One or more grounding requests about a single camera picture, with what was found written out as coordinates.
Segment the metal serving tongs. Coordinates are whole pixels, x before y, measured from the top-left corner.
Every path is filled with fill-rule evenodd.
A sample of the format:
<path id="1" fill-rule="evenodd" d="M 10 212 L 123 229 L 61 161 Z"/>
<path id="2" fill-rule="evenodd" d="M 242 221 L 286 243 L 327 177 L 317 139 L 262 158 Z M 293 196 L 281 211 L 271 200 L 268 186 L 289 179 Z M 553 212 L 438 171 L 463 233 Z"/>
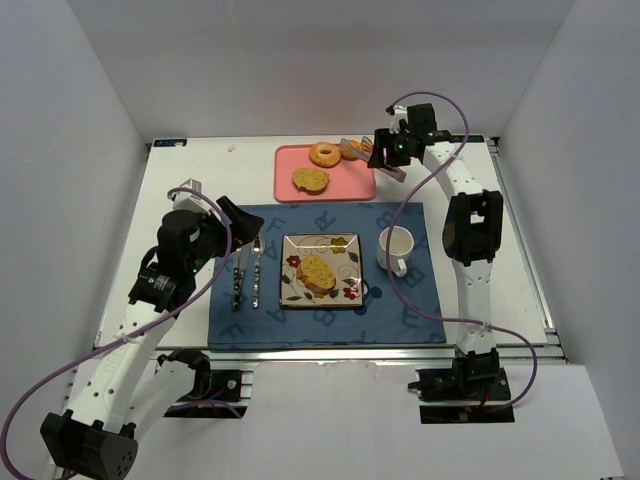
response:
<path id="1" fill-rule="evenodd" d="M 368 168 L 377 169 L 399 183 L 405 182 L 406 172 L 399 167 L 388 165 L 384 151 L 378 151 L 374 142 L 367 136 L 363 136 L 359 141 L 342 138 L 339 150 L 344 159 L 363 161 Z"/>

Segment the square floral plate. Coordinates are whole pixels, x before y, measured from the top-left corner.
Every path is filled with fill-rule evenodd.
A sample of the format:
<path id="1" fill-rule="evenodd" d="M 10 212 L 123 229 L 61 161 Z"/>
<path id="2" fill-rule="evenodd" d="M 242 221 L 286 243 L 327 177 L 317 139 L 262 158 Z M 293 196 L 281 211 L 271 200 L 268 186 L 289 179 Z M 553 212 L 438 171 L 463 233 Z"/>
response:
<path id="1" fill-rule="evenodd" d="M 336 286 L 315 296 L 296 278 L 301 260 L 322 257 L 336 276 Z M 280 305 L 293 309 L 354 309 L 363 305 L 363 261 L 360 238 L 353 233 L 288 234 L 283 237 L 280 266 Z"/>

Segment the round bread roll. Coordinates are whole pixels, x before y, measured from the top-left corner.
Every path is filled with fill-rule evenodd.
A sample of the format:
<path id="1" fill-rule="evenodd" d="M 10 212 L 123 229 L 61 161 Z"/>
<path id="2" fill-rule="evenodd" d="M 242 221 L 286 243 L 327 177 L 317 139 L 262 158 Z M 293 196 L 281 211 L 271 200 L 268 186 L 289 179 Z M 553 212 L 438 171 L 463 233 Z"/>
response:
<path id="1" fill-rule="evenodd" d="M 358 160 L 360 158 L 361 144 L 356 140 L 342 139 L 339 150 L 344 159 Z"/>

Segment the blue letter placemat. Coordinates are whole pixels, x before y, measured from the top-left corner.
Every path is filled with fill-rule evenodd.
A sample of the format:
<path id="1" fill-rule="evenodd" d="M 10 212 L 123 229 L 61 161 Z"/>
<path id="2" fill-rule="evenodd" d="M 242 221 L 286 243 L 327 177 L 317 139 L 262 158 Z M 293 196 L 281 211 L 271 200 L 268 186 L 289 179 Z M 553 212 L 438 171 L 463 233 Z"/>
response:
<path id="1" fill-rule="evenodd" d="M 240 308 L 231 308 L 233 266 L 211 289 L 208 345 L 223 350 L 267 350 L 329 345 L 443 344 L 444 326 L 424 222 L 423 207 L 396 202 L 248 205 L 264 219 L 266 242 L 261 258 L 259 306 L 252 308 L 254 266 L 247 267 Z M 415 245 L 407 274 L 396 284 L 407 298 L 396 296 L 377 262 L 380 233 L 393 216 L 409 230 Z M 293 309 L 280 305 L 283 237 L 288 234 L 353 233 L 359 236 L 363 305 L 354 309 Z"/>

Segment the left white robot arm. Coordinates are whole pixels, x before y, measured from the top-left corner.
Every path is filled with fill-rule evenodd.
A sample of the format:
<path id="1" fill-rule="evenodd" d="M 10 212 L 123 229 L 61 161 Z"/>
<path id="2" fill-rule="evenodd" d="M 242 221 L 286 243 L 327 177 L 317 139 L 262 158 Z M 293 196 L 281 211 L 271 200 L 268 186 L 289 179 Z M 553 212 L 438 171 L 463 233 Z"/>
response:
<path id="1" fill-rule="evenodd" d="M 176 401 L 208 397 L 210 362 L 196 349 L 173 351 L 151 380 L 140 379 L 193 298 L 197 273 L 213 258 L 244 250 L 264 224 L 227 197 L 216 201 L 217 211 L 195 192 L 175 192 L 171 199 L 128 294 L 118 347 L 105 353 L 65 412 L 48 414 L 40 428 L 54 463 L 87 478 L 125 478 L 139 441 Z"/>

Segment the silver knife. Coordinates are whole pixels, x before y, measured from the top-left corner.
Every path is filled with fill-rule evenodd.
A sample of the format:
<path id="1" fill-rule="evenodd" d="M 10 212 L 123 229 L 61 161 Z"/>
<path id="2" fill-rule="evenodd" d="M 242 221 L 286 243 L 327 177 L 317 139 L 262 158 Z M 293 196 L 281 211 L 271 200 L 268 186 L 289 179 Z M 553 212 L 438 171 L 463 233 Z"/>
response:
<path id="1" fill-rule="evenodd" d="M 239 307 L 242 299 L 242 290 L 244 286 L 244 279 L 246 274 L 246 268 L 248 265 L 249 254 L 251 253 L 252 246 L 250 244 L 244 245 L 240 248 L 242 250 L 241 259 L 240 259 L 240 298 L 239 298 Z"/>

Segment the right blue table label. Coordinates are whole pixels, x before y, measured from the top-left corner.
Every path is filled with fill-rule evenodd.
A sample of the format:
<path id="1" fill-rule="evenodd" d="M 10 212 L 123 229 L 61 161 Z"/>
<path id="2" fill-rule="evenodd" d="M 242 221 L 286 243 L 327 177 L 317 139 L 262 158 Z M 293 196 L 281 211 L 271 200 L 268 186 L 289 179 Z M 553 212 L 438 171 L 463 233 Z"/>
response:
<path id="1" fill-rule="evenodd" d="M 462 143 L 465 138 L 464 135 L 452 135 L 450 141 L 452 143 Z M 485 137 L 483 135 L 470 134 L 466 140 L 468 143 L 484 143 Z"/>

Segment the herb bread slice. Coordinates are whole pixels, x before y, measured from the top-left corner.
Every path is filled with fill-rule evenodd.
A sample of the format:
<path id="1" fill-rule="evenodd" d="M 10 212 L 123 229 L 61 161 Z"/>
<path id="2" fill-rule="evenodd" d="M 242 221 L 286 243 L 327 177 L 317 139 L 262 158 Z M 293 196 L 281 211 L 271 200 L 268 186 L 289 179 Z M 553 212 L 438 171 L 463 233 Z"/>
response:
<path id="1" fill-rule="evenodd" d="M 336 276 L 319 255 L 304 257 L 296 269 L 296 278 L 315 296 L 325 296 L 336 286 Z"/>
<path id="2" fill-rule="evenodd" d="M 329 185 L 330 175 L 314 168 L 298 168 L 292 173 L 292 182 L 299 191 L 322 193 Z"/>

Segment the pink serving tray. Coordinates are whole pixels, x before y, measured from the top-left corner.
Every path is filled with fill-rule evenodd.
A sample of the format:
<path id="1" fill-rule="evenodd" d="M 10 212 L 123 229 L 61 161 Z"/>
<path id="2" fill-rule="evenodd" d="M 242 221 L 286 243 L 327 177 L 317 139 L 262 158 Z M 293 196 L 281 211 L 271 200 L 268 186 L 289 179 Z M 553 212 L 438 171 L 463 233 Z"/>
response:
<path id="1" fill-rule="evenodd" d="M 283 145 L 274 154 L 273 196 L 280 203 L 368 201 L 376 196 L 375 174 L 360 160 L 341 160 L 330 168 L 319 167 L 309 158 L 310 144 Z M 308 193 L 294 183 L 299 169 L 318 170 L 328 177 L 320 193 Z"/>

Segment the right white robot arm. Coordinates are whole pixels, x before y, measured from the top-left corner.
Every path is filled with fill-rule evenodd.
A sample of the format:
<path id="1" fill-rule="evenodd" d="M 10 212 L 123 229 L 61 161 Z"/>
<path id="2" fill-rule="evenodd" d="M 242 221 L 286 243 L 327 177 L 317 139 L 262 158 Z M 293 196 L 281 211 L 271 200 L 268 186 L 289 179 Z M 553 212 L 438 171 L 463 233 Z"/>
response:
<path id="1" fill-rule="evenodd" d="M 391 125 L 374 132 L 367 166 L 403 181 L 401 168 L 418 159 L 434 175 L 448 200 L 442 243 L 454 267 L 461 318 L 452 375 L 463 386 L 492 381 L 500 364 L 490 332 L 490 277 L 501 246 L 502 194 L 471 174 L 462 157 L 466 140 L 437 127 L 430 103 L 393 105 L 386 112 Z"/>

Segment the silver spoon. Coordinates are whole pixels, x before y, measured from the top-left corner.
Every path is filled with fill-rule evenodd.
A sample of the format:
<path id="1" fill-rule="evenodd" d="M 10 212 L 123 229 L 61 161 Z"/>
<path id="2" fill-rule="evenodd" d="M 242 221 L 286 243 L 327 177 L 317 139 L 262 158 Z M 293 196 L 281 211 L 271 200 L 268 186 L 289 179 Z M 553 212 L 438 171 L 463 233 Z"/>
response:
<path id="1" fill-rule="evenodd" d="M 257 309 L 259 306 L 260 295 L 260 278 L 261 278 L 261 258 L 265 251 L 266 242 L 263 233 L 259 233 L 253 244 L 254 256 L 254 276 L 252 290 L 252 308 Z"/>

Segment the silver fork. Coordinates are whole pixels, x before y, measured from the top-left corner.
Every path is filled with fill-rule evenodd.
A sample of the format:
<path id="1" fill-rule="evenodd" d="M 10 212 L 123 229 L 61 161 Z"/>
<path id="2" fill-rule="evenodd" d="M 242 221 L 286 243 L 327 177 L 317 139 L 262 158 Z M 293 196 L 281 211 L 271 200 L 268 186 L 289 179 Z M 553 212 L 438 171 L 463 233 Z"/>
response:
<path id="1" fill-rule="evenodd" d="M 233 311 L 236 311 L 239 307 L 239 298 L 240 298 L 240 259 L 241 259 L 242 250 L 238 248 L 232 255 L 233 259 L 233 296 L 231 308 Z"/>

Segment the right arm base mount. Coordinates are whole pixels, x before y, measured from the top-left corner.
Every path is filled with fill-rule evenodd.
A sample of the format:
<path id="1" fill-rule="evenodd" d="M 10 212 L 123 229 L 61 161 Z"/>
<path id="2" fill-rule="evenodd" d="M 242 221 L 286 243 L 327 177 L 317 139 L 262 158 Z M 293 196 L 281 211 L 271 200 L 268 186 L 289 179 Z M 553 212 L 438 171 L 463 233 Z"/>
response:
<path id="1" fill-rule="evenodd" d="M 510 424 L 515 422 L 512 407 L 498 409 L 511 400 L 511 390 L 503 368 L 495 380 L 460 387 L 451 369 L 422 369 L 407 385 L 419 398 L 423 425 Z"/>

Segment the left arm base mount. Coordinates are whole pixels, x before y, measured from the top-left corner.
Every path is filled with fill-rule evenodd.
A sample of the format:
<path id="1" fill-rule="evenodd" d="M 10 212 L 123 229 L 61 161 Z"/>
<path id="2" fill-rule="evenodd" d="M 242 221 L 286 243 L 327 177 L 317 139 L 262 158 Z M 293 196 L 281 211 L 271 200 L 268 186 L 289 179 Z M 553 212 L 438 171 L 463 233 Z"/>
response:
<path id="1" fill-rule="evenodd" d="M 194 387 L 182 395 L 165 413 L 166 418 L 240 419 L 246 413 L 251 395 L 252 374 L 232 368 L 205 367 L 205 354 L 198 350 L 160 354 L 154 373 L 169 360 L 196 363 Z"/>

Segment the white ceramic mug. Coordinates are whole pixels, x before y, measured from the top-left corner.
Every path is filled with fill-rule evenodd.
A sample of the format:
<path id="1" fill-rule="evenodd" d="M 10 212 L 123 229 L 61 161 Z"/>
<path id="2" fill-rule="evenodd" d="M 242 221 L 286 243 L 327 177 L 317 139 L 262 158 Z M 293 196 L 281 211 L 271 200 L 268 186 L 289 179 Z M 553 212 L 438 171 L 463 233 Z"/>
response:
<path id="1" fill-rule="evenodd" d="M 411 232 L 403 227 L 384 229 L 378 239 L 377 262 L 380 268 L 402 278 L 408 272 L 408 258 L 414 248 Z"/>

